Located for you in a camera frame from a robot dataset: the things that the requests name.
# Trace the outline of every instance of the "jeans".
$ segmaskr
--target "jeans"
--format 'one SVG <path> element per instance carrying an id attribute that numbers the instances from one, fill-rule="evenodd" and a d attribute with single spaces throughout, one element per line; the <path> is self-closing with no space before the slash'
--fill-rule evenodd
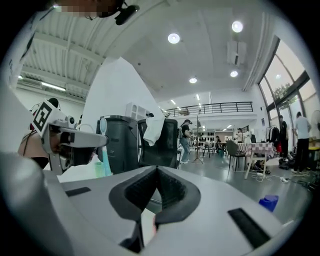
<path id="1" fill-rule="evenodd" d="M 184 149 L 184 153 L 183 153 L 181 161 L 188 162 L 189 152 L 190 152 L 189 140 L 187 138 L 182 137 L 182 138 L 180 138 L 180 143 Z"/>
<path id="2" fill-rule="evenodd" d="M 287 158 L 287 156 L 288 156 L 288 140 L 286 138 L 281 139 L 281 149 L 282 149 L 282 157 Z"/>
<path id="3" fill-rule="evenodd" d="M 296 157 L 294 163 L 294 170 L 299 169 L 302 172 L 307 166 L 309 156 L 309 139 L 308 138 L 299 138 L 296 148 Z"/>

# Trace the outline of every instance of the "checkered tablecloth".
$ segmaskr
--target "checkered tablecloth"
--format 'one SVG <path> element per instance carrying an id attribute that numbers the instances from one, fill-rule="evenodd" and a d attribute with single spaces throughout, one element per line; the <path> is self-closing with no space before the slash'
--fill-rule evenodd
<path id="1" fill-rule="evenodd" d="M 274 146 L 272 143 L 238 143 L 238 149 L 242 152 L 246 152 L 247 156 L 251 156 L 251 152 L 255 154 L 267 154 L 274 156 Z"/>

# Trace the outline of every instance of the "railing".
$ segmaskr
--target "railing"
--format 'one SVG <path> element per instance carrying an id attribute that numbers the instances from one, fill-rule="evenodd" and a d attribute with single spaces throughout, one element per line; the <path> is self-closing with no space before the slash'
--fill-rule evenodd
<path id="1" fill-rule="evenodd" d="M 164 115 L 170 113 L 170 117 L 189 116 L 189 115 L 202 115 L 202 114 L 216 114 L 216 113 L 234 113 L 234 112 L 253 112 L 252 101 L 243 102 L 226 102 L 226 103 L 213 103 L 184 106 L 180 108 L 167 109 L 163 111 Z"/>

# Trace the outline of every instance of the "white ceiling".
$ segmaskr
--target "white ceiling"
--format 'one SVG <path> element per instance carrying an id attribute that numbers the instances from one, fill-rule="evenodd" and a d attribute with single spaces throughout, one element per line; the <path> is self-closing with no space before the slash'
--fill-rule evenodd
<path id="1" fill-rule="evenodd" d="M 180 107 L 198 104 L 193 102 L 196 94 L 201 95 L 202 104 L 208 104 L 212 89 L 244 87 L 263 25 L 262 12 L 253 6 L 254 1 L 126 2 L 138 4 L 140 11 L 122 26 L 112 17 L 90 21 L 68 13 L 49 13 L 37 27 L 21 74 L 64 87 L 67 95 L 85 100 L 104 59 L 124 57 L 157 102 L 175 98 Z M 231 30 L 235 20 L 244 25 L 238 35 Z M 170 33 L 179 34 L 181 41 L 170 44 Z M 246 43 L 245 62 L 239 67 L 227 63 L 229 41 Z M 239 72 L 236 78 L 230 77 L 233 69 Z M 190 84 L 194 76 L 198 82 Z M 179 101 L 185 95 L 192 96 Z"/>

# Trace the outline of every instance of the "person in black shirt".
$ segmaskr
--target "person in black shirt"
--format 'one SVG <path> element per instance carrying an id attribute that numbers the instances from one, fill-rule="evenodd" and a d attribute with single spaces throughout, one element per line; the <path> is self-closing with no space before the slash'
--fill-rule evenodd
<path id="1" fill-rule="evenodd" d="M 279 116 L 280 120 L 280 141 L 281 141 L 281 149 L 282 149 L 282 157 L 287 159 L 288 156 L 288 126 L 286 121 L 284 121 L 284 117 L 282 115 Z"/>
<path id="2" fill-rule="evenodd" d="M 189 139 L 191 139 L 189 125 L 192 125 L 192 122 L 189 119 L 186 119 L 181 125 L 182 138 L 180 138 L 180 143 L 184 149 L 184 153 L 180 164 L 187 164 L 190 152 Z"/>

